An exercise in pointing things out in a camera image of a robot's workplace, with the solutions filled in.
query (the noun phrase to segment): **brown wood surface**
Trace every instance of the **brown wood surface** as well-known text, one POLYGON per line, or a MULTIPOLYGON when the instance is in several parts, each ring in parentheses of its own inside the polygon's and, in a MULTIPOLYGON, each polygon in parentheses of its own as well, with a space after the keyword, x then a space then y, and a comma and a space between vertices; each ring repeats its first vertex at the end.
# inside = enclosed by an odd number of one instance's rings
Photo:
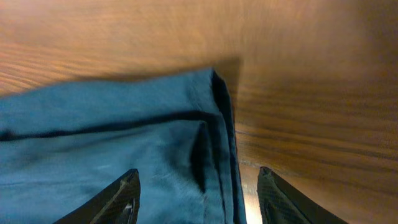
POLYGON ((214 65, 248 223, 269 166, 350 223, 398 223, 395 0, 0 0, 0 95, 214 65))

